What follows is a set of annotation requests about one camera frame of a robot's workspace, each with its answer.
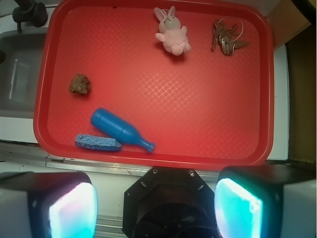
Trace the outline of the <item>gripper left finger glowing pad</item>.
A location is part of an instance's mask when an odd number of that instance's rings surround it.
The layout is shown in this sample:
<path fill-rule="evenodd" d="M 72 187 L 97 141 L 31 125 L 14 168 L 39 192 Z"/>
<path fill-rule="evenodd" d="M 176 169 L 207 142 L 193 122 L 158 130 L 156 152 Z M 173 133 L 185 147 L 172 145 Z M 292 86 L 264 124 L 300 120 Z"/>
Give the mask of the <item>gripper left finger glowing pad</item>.
<path fill-rule="evenodd" d="M 3 172 L 2 238 L 92 238 L 97 191 L 84 172 Z"/>

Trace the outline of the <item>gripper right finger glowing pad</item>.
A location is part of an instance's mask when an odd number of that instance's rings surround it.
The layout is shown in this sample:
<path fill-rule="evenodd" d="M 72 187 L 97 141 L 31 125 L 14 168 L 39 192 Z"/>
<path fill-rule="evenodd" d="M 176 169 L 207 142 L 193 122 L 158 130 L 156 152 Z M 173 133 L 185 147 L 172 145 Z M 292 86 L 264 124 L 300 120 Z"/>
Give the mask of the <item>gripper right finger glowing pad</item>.
<path fill-rule="evenodd" d="M 315 238 L 315 168 L 230 166 L 215 187 L 214 210 L 224 238 Z"/>

